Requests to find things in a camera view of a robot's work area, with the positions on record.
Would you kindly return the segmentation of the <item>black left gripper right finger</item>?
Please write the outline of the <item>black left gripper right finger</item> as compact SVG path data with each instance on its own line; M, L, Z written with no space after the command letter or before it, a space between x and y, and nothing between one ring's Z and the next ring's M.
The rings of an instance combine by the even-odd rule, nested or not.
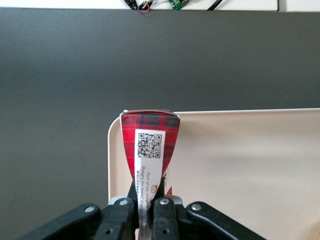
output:
M183 205L180 197L165 194L160 182L153 201L153 240L263 240L264 237L209 204Z

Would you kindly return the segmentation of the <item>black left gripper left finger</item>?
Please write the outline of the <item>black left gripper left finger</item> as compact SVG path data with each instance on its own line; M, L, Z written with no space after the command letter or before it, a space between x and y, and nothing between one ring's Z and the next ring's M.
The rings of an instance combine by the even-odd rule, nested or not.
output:
M137 196L132 183L127 195L113 197L104 209L82 204L26 233L22 240L134 240L138 227Z

